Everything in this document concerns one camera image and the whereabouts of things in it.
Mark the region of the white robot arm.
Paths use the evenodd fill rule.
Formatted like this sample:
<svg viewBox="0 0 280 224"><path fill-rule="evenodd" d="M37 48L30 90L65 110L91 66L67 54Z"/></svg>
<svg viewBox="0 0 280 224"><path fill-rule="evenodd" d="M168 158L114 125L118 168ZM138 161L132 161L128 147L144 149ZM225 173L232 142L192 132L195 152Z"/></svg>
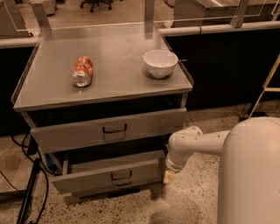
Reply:
<svg viewBox="0 0 280 224"><path fill-rule="evenodd" d="M169 137L164 182L194 152L220 155L217 224L280 224L280 119L253 117L230 130L196 126Z"/></svg>

